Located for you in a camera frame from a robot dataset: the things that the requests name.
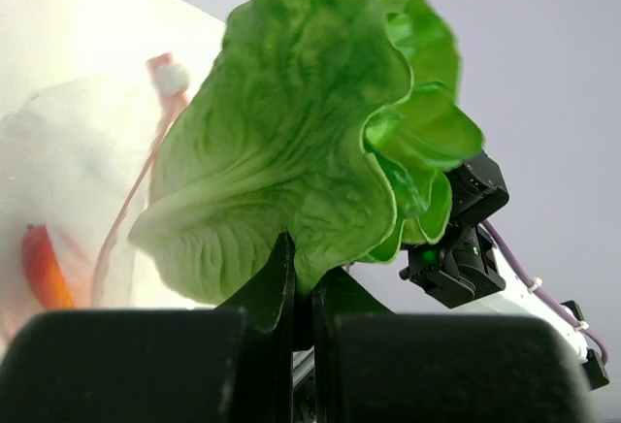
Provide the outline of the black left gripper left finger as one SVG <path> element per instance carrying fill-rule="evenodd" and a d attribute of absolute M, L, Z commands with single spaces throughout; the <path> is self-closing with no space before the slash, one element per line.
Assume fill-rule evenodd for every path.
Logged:
<path fill-rule="evenodd" d="M 288 422 L 294 245 L 215 309 L 49 312 L 1 366 L 5 422 Z"/>

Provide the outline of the clear pink zip top bag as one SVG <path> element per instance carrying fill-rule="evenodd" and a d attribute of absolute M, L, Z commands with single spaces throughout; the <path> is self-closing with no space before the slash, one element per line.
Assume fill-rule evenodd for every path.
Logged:
<path fill-rule="evenodd" d="M 188 76 L 170 53 L 34 93 L 1 121 L 1 343 L 44 309 L 20 258 L 28 224 L 45 224 L 77 308 L 131 305 L 128 232 L 148 176 L 186 107 Z"/>

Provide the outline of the green lettuce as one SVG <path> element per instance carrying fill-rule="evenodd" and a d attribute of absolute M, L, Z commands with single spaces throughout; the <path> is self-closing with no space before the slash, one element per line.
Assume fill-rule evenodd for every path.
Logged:
<path fill-rule="evenodd" d="M 248 0 L 160 146 L 129 233 L 163 282 L 218 304 L 282 233 L 298 289 L 438 241 L 448 173 L 483 148 L 459 54 L 426 0 Z"/>

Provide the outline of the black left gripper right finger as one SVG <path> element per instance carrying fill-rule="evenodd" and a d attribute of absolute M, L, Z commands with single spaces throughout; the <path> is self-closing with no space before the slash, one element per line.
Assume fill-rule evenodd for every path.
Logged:
<path fill-rule="evenodd" d="M 312 294 L 321 422 L 595 422 L 552 327 L 498 314 L 397 314 L 342 269 Z"/>

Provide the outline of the red orange mango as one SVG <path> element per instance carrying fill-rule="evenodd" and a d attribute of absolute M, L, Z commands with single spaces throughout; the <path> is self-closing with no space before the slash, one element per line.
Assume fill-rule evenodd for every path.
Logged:
<path fill-rule="evenodd" d="M 45 224 L 28 224 L 20 241 L 23 273 L 44 309 L 73 309 L 76 304 L 59 267 Z"/>

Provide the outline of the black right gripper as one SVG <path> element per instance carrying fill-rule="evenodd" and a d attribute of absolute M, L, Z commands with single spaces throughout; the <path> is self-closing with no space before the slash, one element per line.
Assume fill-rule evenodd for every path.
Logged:
<path fill-rule="evenodd" d="M 499 165 L 482 151 L 447 173 L 453 204 L 435 244 L 404 244 L 408 265 L 399 276 L 449 309 L 503 291 L 491 236 L 482 222 L 508 203 Z"/>

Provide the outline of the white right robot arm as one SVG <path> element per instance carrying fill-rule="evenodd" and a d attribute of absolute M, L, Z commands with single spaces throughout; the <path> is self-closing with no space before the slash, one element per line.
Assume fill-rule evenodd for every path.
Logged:
<path fill-rule="evenodd" d="M 603 343 L 589 332 L 578 303 L 559 303 L 528 276 L 489 216 L 509 200 L 499 165 L 485 152 L 447 174 L 453 208 L 444 236 L 435 244 L 406 244 L 400 272 L 449 309 L 538 317 L 554 328 L 582 365 L 591 388 L 609 385 Z"/>

